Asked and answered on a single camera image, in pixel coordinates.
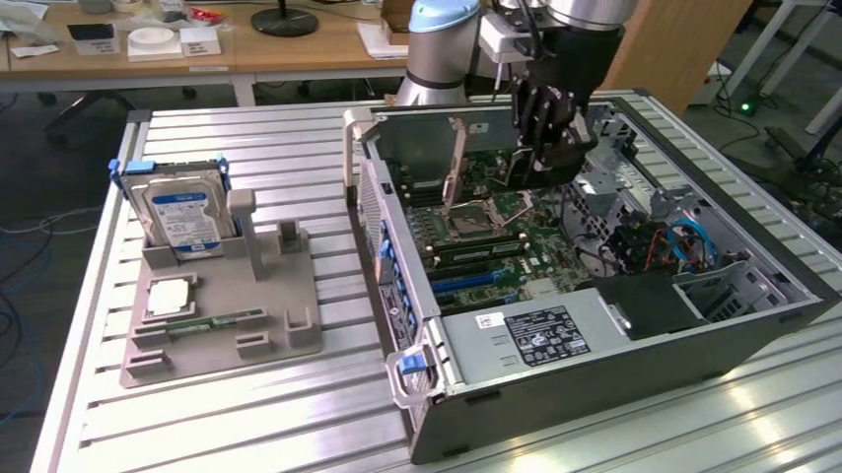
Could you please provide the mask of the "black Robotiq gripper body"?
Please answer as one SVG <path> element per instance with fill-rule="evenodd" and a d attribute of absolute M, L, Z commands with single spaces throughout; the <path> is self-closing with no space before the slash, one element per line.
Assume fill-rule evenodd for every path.
<path fill-rule="evenodd" d="M 572 93 L 577 106 L 585 107 L 608 77 L 624 34 L 624 26 L 609 31 L 574 27 L 545 30 L 544 54 L 526 64 L 528 82 L 565 95 Z"/>

